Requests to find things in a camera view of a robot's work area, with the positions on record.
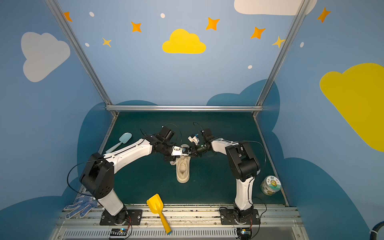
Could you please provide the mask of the white canvas sneaker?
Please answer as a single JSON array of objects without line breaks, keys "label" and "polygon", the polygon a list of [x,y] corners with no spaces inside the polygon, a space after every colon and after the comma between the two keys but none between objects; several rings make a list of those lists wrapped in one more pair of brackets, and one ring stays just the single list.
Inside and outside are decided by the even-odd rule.
[{"label": "white canvas sneaker", "polygon": [[176,157],[176,174],[179,183],[186,183],[190,179],[190,160],[189,156]]}]

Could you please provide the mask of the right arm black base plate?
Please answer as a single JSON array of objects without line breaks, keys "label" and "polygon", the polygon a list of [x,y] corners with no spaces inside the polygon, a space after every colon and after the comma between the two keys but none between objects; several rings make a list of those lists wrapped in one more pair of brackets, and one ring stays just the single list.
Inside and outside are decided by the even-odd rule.
[{"label": "right arm black base plate", "polygon": [[259,212],[253,208],[238,210],[219,208],[222,225],[258,225],[261,223]]}]

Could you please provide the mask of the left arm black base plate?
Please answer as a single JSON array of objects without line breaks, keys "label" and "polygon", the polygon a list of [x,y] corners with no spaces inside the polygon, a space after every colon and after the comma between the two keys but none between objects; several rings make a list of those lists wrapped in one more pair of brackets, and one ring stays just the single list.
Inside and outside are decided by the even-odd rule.
[{"label": "left arm black base plate", "polygon": [[102,213],[100,226],[138,226],[141,223],[143,210],[122,209],[117,215],[112,216],[107,210]]}]

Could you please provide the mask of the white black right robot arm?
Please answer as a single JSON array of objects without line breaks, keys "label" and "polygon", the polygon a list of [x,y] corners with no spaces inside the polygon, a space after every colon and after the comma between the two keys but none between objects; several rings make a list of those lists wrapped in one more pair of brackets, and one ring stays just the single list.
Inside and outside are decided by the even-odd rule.
[{"label": "white black right robot arm", "polygon": [[204,144],[193,144],[190,153],[193,156],[213,151],[226,155],[233,176],[236,179],[236,197],[233,215],[238,223],[246,223],[254,215],[252,191],[255,178],[261,172],[261,165],[250,143],[216,139]]}]

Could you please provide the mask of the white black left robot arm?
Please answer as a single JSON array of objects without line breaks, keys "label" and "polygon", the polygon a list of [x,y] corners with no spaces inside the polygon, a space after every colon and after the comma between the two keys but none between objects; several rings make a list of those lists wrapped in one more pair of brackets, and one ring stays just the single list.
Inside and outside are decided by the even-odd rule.
[{"label": "white black left robot arm", "polygon": [[112,218],[112,225],[128,223],[127,208],[114,190],[115,174],[128,164],[152,153],[161,153],[173,161],[183,153],[183,149],[150,136],[112,153],[95,153],[90,156],[80,175],[80,182],[104,207],[104,214]]}]

